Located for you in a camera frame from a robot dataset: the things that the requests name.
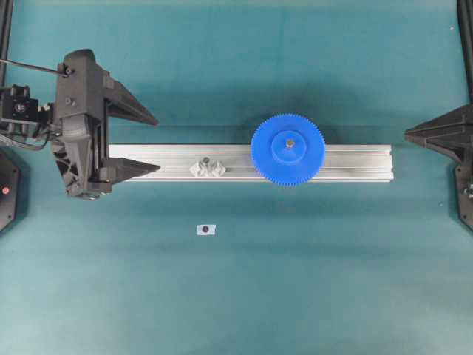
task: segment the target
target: blue gear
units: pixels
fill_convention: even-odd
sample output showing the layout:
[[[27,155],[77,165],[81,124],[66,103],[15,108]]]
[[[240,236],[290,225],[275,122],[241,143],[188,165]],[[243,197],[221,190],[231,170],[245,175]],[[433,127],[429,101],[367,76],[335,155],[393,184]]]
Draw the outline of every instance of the blue gear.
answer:
[[[251,139],[251,158],[261,175],[283,186],[313,178],[324,163],[325,142],[308,119],[276,115],[258,127]]]

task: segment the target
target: teal mat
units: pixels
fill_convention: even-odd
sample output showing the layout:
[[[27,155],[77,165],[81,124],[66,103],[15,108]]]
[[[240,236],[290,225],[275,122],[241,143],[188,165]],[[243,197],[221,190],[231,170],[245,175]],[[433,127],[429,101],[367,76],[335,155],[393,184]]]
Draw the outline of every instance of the teal mat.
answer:
[[[10,150],[24,178],[0,236],[0,354],[470,352],[453,164],[403,140],[468,101],[455,2],[17,1],[11,59],[92,48],[160,119],[113,119],[113,143],[247,143],[294,112],[328,143],[392,144],[395,180],[123,183],[87,203],[48,149]],[[52,75],[7,82],[54,99]]]

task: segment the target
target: bolt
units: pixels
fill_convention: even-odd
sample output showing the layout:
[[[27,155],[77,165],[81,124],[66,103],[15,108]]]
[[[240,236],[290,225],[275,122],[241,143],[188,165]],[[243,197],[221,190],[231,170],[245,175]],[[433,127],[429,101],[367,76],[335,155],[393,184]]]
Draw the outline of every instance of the bolt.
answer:
[[[15,104],[14,108],[17,113],[23,113],[27,110],[27,105],[23,104],[22,102],[18,102]]]
[[[287,141],[286,141],[286,147],[287,148],[292,148],[294,146],[294,144],[296,144],[296,142],[294,142],[294,139],[292,138],[289,138]]]

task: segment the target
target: aluminum rail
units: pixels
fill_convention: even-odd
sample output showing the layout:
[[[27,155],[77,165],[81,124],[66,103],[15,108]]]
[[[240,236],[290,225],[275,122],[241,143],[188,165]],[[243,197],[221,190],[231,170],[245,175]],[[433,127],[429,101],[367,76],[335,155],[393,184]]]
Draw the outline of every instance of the aluminum rail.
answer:
[[[310,181],[316,182],[390,182],[392,156],[390,145],[327,145],[325,162]],[[161,166],[129,181],[226,181],[265,182],[251,161],[250,146],[236,144],[110,144],[109,156],[128,158]],[[221,177],[195,177],[190,168],[208,158],[219,161],[226,171]]]

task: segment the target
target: cable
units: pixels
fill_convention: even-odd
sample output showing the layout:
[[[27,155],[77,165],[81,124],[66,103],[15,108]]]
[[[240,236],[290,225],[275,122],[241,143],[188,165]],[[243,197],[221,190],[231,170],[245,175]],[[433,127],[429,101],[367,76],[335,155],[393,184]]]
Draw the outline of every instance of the cable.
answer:
[[[36,65],[31,65],[31,64],[20,63],[19,61],[11,61],[10,59],[0,59],[0,63],[11,64],[11,65],[15,65],[17,67],[23,67],[23,68],[32,69],[32,70],[38,70],[40,72],[49,72],[51,74],[68,76],[65,72],[59,72],[57,70],[53,70],[53,69],[49,69],[49,68],[38,67]]]
[[[40,146],[35,146],[33,144],[20,143],[0,133],[0,142],[7,144],[7,146],[15,146],[16,148],[21,148],[21,149],[26,149],[26,150],[33,150],[33,151],[42,150],[46,146],[49,140],[50,140],[50,134],[48,133],[43,144]]]

